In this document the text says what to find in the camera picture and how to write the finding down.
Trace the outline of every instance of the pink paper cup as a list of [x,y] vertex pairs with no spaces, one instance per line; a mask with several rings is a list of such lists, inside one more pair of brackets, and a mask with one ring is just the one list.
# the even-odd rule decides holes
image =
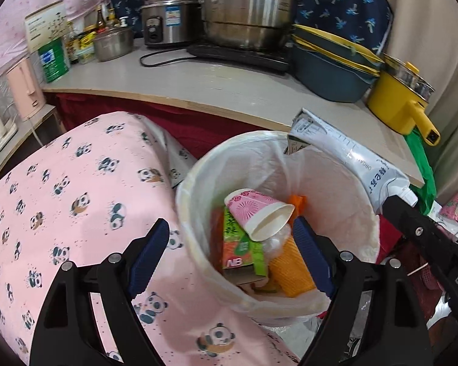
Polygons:
[[224,203],[253,241],[274,236],[287,224],[295,207],[250,188],[233,191]]

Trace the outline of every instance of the glass bottle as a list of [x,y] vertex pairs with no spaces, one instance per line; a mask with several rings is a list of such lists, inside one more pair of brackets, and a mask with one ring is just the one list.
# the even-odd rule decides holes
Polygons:
[[68,33],[63,36],[63,42],[68,52],[68,59],[72,65],[78,63],[79,41],[78,34],[75,32],[73,22],[68,22]]
[[102,14],[102,6],[96,7],[96,32],[101,33],[105,31],[107,24],[105,23],[104,15]]

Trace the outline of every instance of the pot lid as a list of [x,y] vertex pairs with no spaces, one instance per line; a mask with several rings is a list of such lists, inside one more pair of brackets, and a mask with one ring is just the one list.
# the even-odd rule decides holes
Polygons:
[[419,70],[412,63],[404,63],[394,57],[383,54],[385,61],[385,71],[396,80],[408,87],[412,92],[419,96],[424,102],[429,101],[429,97],[434,92],[434,88],[425,79],[419,76]]
[[96,34],[96,37],[95,37],[95,40],[101,40],[103,38],[107,38],[107,37],[110,37],[110,36],[113,36],[113,35],[118,35],[118,34],[122,34],[122,33],[129,33],[131,32],[131,28],[130,27],[121,27],[121,26],[118,26],[118,27],[113,27],[113,28],[110,28],[110,29],[107,29],[105,31],[102,31],[101,33],[97,33]]

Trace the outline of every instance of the trash can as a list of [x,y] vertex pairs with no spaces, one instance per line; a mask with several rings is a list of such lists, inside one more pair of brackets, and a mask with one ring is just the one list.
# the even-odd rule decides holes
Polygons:
[[287,133],[256,131],[235,136],[202,157],[177,191],[185,244],[213,294],[237,312],[267,326],[291,325],[325,311],[330,300],[317,289],[296,298],[250,296],[210,263],[211,212],[227,194],[253,188],[285,201],[305,195],[304,216],[315,232],[362,261],[376,261],[379,218],[362,183],[338,159],[310,145],[285,155]]

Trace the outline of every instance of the orange plastic item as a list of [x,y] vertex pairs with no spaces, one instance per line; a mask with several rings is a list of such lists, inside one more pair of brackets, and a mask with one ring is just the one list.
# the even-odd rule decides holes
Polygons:
[[[289,219],[289,223],[292,225],[293,220],[302,214],[306,198],[305,196],[291,195],[288,203],[295,206],[295,210]],[[290,237],[285,242],[283,253],[270,261],[269,269],[275,281],[278,282],[288,297],[296,297],[299,294],[315,289],[314,281],[293,237]]]

